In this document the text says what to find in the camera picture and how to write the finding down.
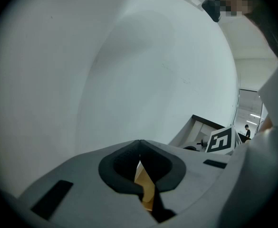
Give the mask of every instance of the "ceiling light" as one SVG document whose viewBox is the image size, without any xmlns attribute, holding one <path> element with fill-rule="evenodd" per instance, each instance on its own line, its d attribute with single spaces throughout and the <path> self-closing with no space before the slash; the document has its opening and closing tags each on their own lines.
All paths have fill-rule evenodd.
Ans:
<svg viewBox="0 0 278 228">
<path fill-rule="evenodd" d="M 260 116 L 256 116 L 256 115 L 254 115 L 254 114 L 250 114 L 251 116 L 255 116 L 255 117 L 258 117 L 258 118 L 260 118 Z"/>
<path fill-rule="evenodd" d="M 257 125 L 256 123 L 252 123 L 252 122 L 250 122 L 250 121 L 247 121 L 248 123 L 250 123 L 250 124 L 254 124 L 254 125 Z"/>
</svg>

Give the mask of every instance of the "black rectangular slot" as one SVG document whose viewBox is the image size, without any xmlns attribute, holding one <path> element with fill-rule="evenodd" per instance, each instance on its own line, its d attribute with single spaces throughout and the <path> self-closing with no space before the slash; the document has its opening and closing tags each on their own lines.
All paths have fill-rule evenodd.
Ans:
<svg viewBox="0 0 278 228">
<path fill-rule="evenodd" d="M 204 164 L 215 166 L 221 169 L 224 169 L 227 165 L 227 163 L 219 162 L 219 161 L 212 161 L 212 160 L 206 160 L 203 162 Z"/>
<path fill-rule="evenodd" d="M 73 183 L 59 180 L 31 209 L 44 219 L 49 219 L 54 213 L 65 195 L 69 192 Z"/>
</svg>

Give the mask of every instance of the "white curved wall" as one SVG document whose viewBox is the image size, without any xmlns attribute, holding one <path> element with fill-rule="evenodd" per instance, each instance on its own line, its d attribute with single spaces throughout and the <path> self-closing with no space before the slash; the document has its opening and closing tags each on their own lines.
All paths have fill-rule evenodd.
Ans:
<svg viewBox="0 0 278 228">
<path fill-rule="evenodd" d="M 140 0 L 92 66 L 76 153 L 132 139 L 169 143 L 192 114 L 229 125 L 237 74 L 218 24 L 183 0 Z"/>
<path fill-rule="evenodd" d="M 18 196 L 114 143 L 168 143 L 192 114 L 227 125 L 236 79 L 219 26 L 183 0 L 15 0 L 0 20 L 0 188 Z"/>
</svg>

